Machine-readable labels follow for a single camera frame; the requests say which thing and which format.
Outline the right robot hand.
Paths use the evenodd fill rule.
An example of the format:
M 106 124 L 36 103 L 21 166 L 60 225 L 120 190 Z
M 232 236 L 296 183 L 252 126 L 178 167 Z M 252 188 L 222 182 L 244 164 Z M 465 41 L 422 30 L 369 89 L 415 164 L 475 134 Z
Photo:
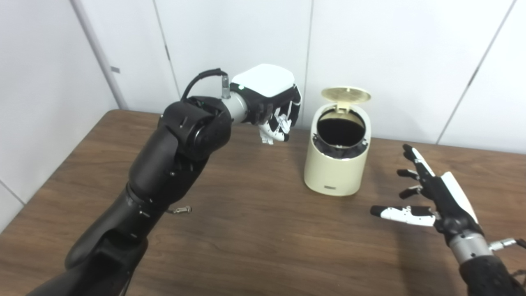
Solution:
M 484 236 L 472 205 L 453 174 L 446 172 L 437 176 L 416 148 L 409 144 L 403 144 L 402 148 L 403 156 L 413 163 L 415 168 L 397 170 L 397 174 L 414 179 L 418 184 L 400 192 L 400 199 L 421 195 L 431 200 L 435 208 L 374 205 L 370 208 L 370 214 L 385 220 L 434 227 L 445 237 L 446 244 L 460 235 Z

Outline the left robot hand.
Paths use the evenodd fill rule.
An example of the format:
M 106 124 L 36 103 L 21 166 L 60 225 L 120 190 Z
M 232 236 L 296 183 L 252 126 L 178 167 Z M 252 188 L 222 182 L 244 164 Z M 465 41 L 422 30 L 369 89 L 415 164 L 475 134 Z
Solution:
M 235 75 L 230 97 L 222 99 L 233 124 L 258 126 L 261 141 L 287 142 L 299 119 L 302 95 L 293 73 L 281 66 L 260 64 Z

